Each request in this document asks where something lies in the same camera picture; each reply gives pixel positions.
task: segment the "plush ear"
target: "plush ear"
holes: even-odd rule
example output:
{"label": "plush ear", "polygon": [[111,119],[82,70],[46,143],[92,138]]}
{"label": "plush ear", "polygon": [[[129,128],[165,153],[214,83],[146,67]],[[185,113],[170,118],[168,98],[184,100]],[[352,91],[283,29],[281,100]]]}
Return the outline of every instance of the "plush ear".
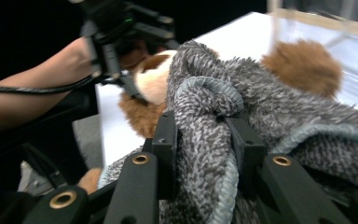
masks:
{"label": "plush ear", "polygon": [[167,97],[167,78],[176,50],[165,50],[144,60],[135,69],[134,80],[146,101],[161,105]]}
{"label": "plush ear", "polygon": [[278,43],[261,63],[281,82],[302,91],[334,98],[340,89],[340,64],[324,46],[311,41]]}

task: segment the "black metal bracket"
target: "black metal bracket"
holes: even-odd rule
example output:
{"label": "black metal bracket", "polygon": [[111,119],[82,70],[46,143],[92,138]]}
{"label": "black metal bracket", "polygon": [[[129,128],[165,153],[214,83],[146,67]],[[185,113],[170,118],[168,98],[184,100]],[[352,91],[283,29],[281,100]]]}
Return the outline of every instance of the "black metal bracket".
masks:
{"label": "black metal bracket", "polygon": [[286,223],[350,223],[293,158],[267,155],[260,174]]}
{"label": "black metal bracket", "polygon": [[238,189],[246,199],[255,200],[255,167],[263,163],[267,147],[242,117],[225,118],[231,131],[231,142],[240,175]]}
{"label": "black metal bracket", "polygon": [[121,170],[103,223],[158,223],[158,159],[148,152],[130,155]]}
{"label": "black metal bracket", "polygon": [[158,158],[158,198],[172,200],[176,195],[176,151],[179,131],[173,111],[163,113],[152,140],[152,153]]}
{"label": "black metal bracket", "polygon": [[89,196],[77,186],[65,186],[43,196],[23,224],[87,224]]}
{"label": "black metal bracket", "polygon": [[98,83],[118,85],[130,97],[143,100],[130,72],[122,71],[118,56],[130,51],[136,39],[144,40],[149,47],[177,49],[173,19],[118,0],[84,1],[80,5],[88,19],[81,35],[88,41],[92,76]]}

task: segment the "plush toy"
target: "plush toy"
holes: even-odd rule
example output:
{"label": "plush toy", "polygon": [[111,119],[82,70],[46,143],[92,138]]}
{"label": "plush toy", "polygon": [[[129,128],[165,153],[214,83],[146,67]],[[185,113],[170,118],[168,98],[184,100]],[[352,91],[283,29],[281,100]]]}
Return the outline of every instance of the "plush toy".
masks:
{"label": "plush toy", "polygon": [[[120,108],[130,126],[142,137],[152,138],[158,119],[166,108],[167,77],[174,50],[162,51],[140,63],[133,73],[136,86],[146,102],[121,93]],[[299,41],[278,43],[264,55],[261,64],[283,83],[302,91],[334,98],[342,79],[340,64],[319,43]],[[97,189],[100,169],[90,170],[79,182],[88,193]]]}

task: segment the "white table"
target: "white table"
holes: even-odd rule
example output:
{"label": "white table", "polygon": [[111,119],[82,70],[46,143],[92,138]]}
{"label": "white table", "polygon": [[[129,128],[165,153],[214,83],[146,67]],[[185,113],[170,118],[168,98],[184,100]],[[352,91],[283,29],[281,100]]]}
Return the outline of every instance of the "white table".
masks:
{"label": "white table", "polygon": [[[272,28],[272,17],[250,13],[196,40],[219,52],[223,60],[235,56],[259,60],[272,48]],[[301,24],[298,29],[301,37],[321,43],[332,35],[337,35],[330,30],[305,24]],[[348,39],[329,51],[344,65],[345,78],[338,100],[348,105],[357,104],[358,107],[358,67],[352,57],[356,53],[358,58],[358,41]],[[136,135],[117,106],[121,89],[109,85],[98,86],[97,91],[103,134],[103,160],[106,165],[127,155],[145,140]]]}

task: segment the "forearm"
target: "forearm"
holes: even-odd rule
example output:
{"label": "forearm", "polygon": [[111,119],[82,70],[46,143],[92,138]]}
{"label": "forearm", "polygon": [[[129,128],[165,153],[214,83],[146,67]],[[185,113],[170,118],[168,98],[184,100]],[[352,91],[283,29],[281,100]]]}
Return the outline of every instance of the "forearm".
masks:
{"label": "forearm", "polygon": [[[49,88],[74,83],[91,72],[87,44],[80,38],[44,63],[0,81],[0,86]],[[0,131],[36,119],[68,92],[51,95],[0,93]]]}

